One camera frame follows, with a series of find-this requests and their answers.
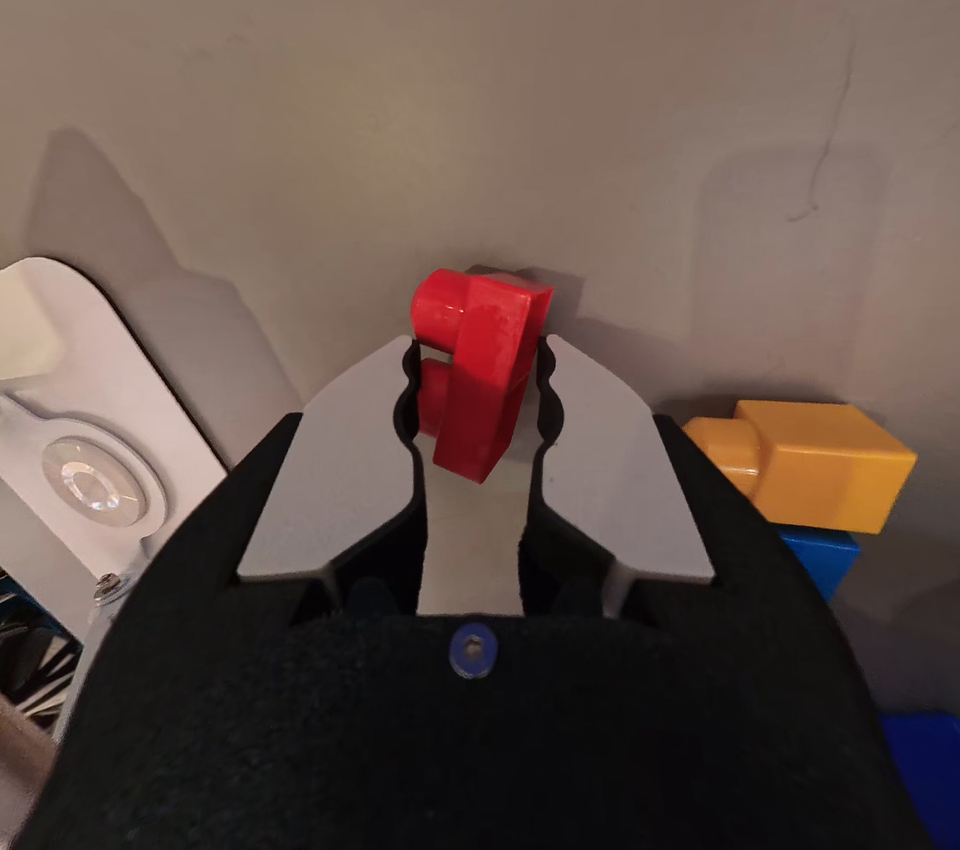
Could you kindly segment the white document stand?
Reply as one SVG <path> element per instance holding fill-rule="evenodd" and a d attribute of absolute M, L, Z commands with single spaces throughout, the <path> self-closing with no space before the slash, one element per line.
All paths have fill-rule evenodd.
<path fill-rule="evenodd" d="M 3 268 L 1 344 L 2 568 L 80 643 L 58 739 L 119 609 L 226 471 L 78 270 Z"/>

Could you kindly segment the red two-stud building block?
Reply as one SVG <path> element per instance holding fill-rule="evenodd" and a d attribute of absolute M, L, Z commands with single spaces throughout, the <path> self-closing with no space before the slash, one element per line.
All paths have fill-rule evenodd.
<path fill-rule="evenodd" d="M 483 484 L 518 423 L 554 288 L 496 271 L 439 268 L 416 288 L 416 341 L 446 355 L 423 357 L 418 429 L 435 441 L 433 462 Z"/>

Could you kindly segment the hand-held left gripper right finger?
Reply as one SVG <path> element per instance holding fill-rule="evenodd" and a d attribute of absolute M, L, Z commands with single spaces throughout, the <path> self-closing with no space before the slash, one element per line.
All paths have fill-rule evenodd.
<path fill-rule="evenodd" d="M 557 334 L 537 344 L 538 406 L 518 547 L 527 617 L 564 592 L 617 618 L 641 581 L 707 587 L 715 570 L 654 412 L 623 380 Z"/>

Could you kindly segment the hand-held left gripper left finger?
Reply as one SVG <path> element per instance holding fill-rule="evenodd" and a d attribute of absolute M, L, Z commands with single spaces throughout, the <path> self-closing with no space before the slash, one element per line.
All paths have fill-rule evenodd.
<path fill-rule="evenodd" d="M 318 580 L 346 605 L 380 580 L 414 616 L 427 543 L 419 432 L 421 349 L 400 336 L 354 364 L 304 408 L 237 566 L 240 580 Z"/>

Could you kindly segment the black white striped bag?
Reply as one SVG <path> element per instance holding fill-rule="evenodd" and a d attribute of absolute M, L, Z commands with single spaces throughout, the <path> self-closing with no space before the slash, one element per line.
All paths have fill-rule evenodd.
<path fill-rule="evenodd" d="M 1 693 L 48 733 L 64 708 L 82 649 L 6 571 L 1 572 Z"/>

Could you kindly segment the yellow one-stud building block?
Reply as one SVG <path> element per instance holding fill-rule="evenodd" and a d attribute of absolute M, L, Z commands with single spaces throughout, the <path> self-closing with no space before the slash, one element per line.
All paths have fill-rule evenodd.
<path fill-rule="evenodd" d="M 851 404 L 742 399 L 686 435 L 774 524 L 876 535 L 917 454 Z"/>

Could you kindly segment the blue building block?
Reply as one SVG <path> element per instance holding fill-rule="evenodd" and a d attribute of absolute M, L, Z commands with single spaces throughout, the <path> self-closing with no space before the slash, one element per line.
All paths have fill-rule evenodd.
<path fill-rule="evenodd" d="M 861 546 L 848 532 L 778 524 L 781 540 L 807 571 L 822 598 L 830 604 L 858 561 Z"/>

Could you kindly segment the blue plastic bin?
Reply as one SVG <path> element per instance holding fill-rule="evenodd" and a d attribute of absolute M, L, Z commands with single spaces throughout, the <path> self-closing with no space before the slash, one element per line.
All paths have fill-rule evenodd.
<path fill-rule="evenodd" d="M 942 712 L 881 714 L 894 762 L 931 842 L 959 848 L 959 720 Z"/>

